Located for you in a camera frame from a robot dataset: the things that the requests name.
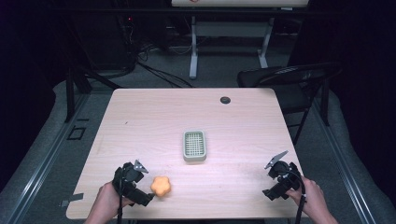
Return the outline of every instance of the desk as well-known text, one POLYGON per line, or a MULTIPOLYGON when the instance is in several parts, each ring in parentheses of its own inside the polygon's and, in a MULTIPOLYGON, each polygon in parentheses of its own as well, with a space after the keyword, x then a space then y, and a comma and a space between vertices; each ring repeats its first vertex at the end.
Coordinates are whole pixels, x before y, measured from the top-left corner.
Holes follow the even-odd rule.
POLYGON ((146 193, 156 175, 170 178, 172 191, 147 207, 123 209, 124 218, 196 219, 295 217, 292 200, 270 201, 263 189, 276 180, 264 170, 276 154, 300 168, 270 89, 116 90, 76 186, 83 200, 69 204, 67 217, 86 218, 98 189, 125 162, 139 159, 149 173, 137 184, 146 193), (223 104, 220 98, 231 99, 223 104), (183 160, 183 133, 205 133, 206 160, 183 160))
MULTIPOLYGON (((308 0, 172 0, 172 7, 306 7, 308 0)), ((197 77, 197 36, 239 36, 263 37, 262 48, 258 50, 261 68, 268 67, 265 53, 272 33, 274 19, 268 22, 207 22, 191 20, 191 64, 190 78, 197 77)))

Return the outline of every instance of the chair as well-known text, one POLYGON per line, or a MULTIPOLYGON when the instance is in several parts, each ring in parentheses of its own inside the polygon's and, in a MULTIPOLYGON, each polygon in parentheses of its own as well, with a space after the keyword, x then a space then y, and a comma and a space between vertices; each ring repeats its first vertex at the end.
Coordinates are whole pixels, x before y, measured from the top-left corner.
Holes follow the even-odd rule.
POLYGON ((289 67, 268 67, 238 73, 237 82, 241 88, 271 88, 275 91, 283 115, 302 113, 292 142, 297 144, 309 109, 320 87, 331 77, 340 74, 340 63, 316 63, 289 67))

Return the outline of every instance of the orange object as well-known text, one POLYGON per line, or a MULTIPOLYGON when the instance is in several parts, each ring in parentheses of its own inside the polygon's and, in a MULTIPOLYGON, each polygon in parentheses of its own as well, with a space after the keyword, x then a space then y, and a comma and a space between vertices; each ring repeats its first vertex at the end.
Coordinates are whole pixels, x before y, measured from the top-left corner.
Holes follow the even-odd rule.
POLYGON ((167 176, 155 176, 151 184, 151 190, 158 197, 164 196, 166 193, 171 191, 171 183, 167 176))

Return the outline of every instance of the table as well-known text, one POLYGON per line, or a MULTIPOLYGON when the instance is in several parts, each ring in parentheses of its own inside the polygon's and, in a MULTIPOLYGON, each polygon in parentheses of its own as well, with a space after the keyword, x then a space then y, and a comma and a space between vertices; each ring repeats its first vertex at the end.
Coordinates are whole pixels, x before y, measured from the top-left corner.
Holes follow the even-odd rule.
MULTIPOLYGON (((172 7, 306 7, 308 0, 172 0, 172 7)), ((271 37, 274 19, 268 22, 227 22, 227 21, 197 21, 191 19, 191 64, 190 78, 197 77, 198 49, 197 36, 238 36, 263 37, 262 48, 258 50, 261 68, 268 67, 265 53, 271 37)))
POLYGON ((150 193, 154 176, 172 190, 147 207, 127 206, 123 218, 196 219, 295 217, 292 200, 270 201, 262 190, 276 182, 264 170, 276 154, 301 171, 271 89, 119 89, 114 91, 66 215, 86 218, 98 189, 125 162, 138 159, 149 173, 137 187, 150 193), (231 102, 224 104, 221 97, 231 102), (183 160, 187 131, 202 131, 206 160, 183 160))

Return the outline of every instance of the gray carpet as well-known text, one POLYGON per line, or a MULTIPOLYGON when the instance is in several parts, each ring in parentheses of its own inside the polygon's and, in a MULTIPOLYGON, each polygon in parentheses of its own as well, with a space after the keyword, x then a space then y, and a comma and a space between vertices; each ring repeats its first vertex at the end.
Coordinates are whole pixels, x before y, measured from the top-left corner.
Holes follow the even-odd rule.
MULTIPOLYGON (((267 61, 270 66, 285 65, 293 40, 285 36, 274 35, 270 41, 267 61)), ((207 39, 199 47, 198 78, 189 80, 190 53, 180 54, 186 48, 174 48, 163 52, 151 50, 143 59, 151 67, 182 77, 194 87, 237 87, 238 71, 259 67, 256 50, 261 46, 257 39, 229 38, 207 39)), ((141 66, 127 76, 111 78, 124 88, 171 88, 165 81, 150 74, 141 66)), ((59 206, 61 200, 68 199, 74 191, 85 160, 90 151, 93 138, 105 113, 111 90, 102 83, 90 79, 93 86, 92 94, 80 95, 77 99, 80 106, 77 114, 69 124, 64 124, 66 101, 65 85, 61 83, 54 90, 57 102, 50 118, 41 130, 35 143, 23 160, 20 168, 8 182, 0 194, 0 223, 9 220, 18 223, 82 223, 83 220, 69 220, 65 216, 66 207, 59 206), (73 127, 85 129, 80 140, 67 140, 73 127), (52 148, 59 148, 57 153, 50 154, 54 163, 49 171, 42 176, 42 184, 33 190, 30 201, 25 201, 23 191, 35 175, 36 169, 46 159, 52 148), (15 208, 25 203, 26 209, 15 212, 15 208)), ((392 223, 396 220, 396 212, 386 195, 375 185, 364 165, 353 151, 348 141, 347 128, 339 108, 337 98, 331 94, 329 108, 330 129, 342 150, 350 173, 355 177, 364 200, 376 223, 392 223)), ((329 209, 340 223, 362 223, 360 213, 346 187, 345 177, 340 172, 329 137, 323 131, 318 111, 311 110, 299 143, 295 147, 304 175, 315 179, 324 190, 329 209)), ((286 219, 266 219, 265 223, 288 223, 286 219)), ((304 218, 302 223, 311 223, 304 218)))

